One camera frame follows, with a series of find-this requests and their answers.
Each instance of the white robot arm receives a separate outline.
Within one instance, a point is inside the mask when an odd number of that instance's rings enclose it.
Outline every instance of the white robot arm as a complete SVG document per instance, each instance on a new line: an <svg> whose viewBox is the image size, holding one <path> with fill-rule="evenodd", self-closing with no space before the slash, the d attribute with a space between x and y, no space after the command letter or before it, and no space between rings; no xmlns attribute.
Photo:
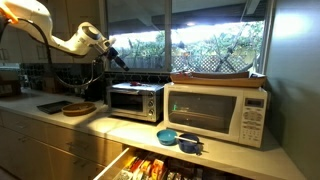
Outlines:
<svg viewBox="0 0 320 180"><path fill-rule="evenodd" d="M109 50L113 50L112 57L116 63L124 70L129 68L118 58L117 52L111 47L115 39L107 40L101 32L89 22L83 22L79 25L77 32L68 40L64 41L52 35L52 19L48 9L36 0L0 0L10 11L18 18L33 22L41 28L48 44L56 49L70 54L71 56L85 56L91 47L94 47L101 54L106 54ZM30 23L20 21L18 23L10 23L11 26L22 29L29 33L34 39L44 43L44 39L40 32Z"/></svg>

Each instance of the countertop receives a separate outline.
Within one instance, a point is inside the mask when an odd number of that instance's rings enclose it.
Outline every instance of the countertop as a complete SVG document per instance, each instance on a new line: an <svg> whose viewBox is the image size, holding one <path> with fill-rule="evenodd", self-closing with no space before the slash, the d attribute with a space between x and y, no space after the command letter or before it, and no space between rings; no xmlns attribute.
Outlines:
<svg viewBox="0 0 320 180"><path fill-rule="evenodd" d="M197 156L183 153L178 145L159 143L156 133L165 129L163 121L149 123L112 117L106 113L107 106L102 101L95 102L94 112L76 117L65 116L62 112L48 115L37 108L61 100L83 102L75 96L22 89L21 95L0 98L0 109L252 179L306 179L268 129L264 131L263 145L259 149L199 137L204 145L202 154Z"/></svg>

